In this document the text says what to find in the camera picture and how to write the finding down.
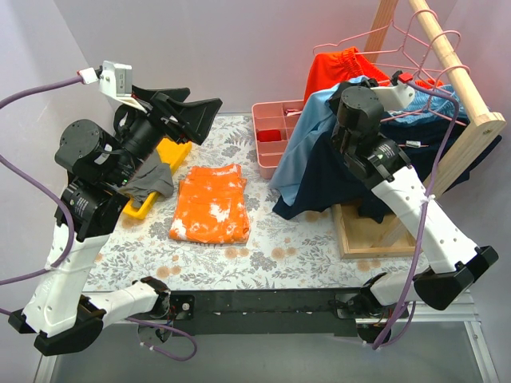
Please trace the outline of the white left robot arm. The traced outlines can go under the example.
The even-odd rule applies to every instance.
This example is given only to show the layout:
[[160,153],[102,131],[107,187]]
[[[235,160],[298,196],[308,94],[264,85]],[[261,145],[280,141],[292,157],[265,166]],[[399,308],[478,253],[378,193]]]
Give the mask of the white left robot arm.
[[168,315],[169,288],[152,277],[96,298],[85,296],[83,288],[128,203],[121,189],[157,145],[164,138],[178,144],[203,144],[207,138],[222,101],[189,101],[189,94],[187,88],[135,88],[142,107],[122,105],[114,133],[88,119],[62,133],[55,160],[67,171],[68,184],[56,199],[52,247],[32,298],[9,316],[19,333],[35,336],[41,354],[80,352],[105,327],[135,314]]

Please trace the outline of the light blue shorts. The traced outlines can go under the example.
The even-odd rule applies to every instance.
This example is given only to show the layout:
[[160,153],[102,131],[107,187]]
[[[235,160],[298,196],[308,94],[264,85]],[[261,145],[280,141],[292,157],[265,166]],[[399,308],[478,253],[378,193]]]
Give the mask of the light blue shorts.
[[[279,191],[286,207],[292,206],[298,195],[299,184],[305,173],[306,165],[313,146],[321,134],[331,133],[336,121],[336,111],[332,110],[328,101],[343,85],[361,85],[369,81],[378,85],[374,78],[368,76],[352,77],[348,81],[338,82],[329,89],[312,93],[305,102],[303,111],[294,128],[283,156],[275,170],[270,186]],[[447,117],[454,115],[451,102],[438,96],[431,97],[423,91],[416,90],[414,99],[403,110],[385,111],[382,127],[386,128],[386,136],[392,133],[403,133],[404,140],[413,140],[412,129],[419,132],[430,132],[427,123],[446,123]]]

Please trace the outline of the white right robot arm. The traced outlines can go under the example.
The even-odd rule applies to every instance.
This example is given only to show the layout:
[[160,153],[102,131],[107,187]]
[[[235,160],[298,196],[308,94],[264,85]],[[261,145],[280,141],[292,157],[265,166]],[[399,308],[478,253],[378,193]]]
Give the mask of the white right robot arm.
[[384,202],[416,240],[428,267],[407,274],[383,273],[366,282],[341,307],[379,317],[390,307],[422,301],[445,310],[498,259],[491,247],[479,247],[458,229],[423,185],[409,157],[380,132],[384,106],[379,88],[342,83],[330,99],[337,127],[332,144],[350,173]]

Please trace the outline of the pink wire hanger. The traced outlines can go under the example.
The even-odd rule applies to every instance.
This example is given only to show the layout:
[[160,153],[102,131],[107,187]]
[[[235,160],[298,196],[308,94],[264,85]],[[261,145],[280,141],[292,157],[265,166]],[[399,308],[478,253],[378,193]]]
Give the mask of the pink wire hanger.
[[456,117],[460,124],[472,116],[465,102],[466,92],[473,84],[470,68],[459,58],[458,44],[451,43],[452,38],[460,42],[461,34],[456,30],[444,30],[433,32],[428,38],[424,56],[420,61],[411,57],[413,66],[408,71],[415,80],[424,81],[434,95],[429,95],[426,88],[416,90],[414,100],[403,110],[392,109],[385,114],[385,123],[412,126]]

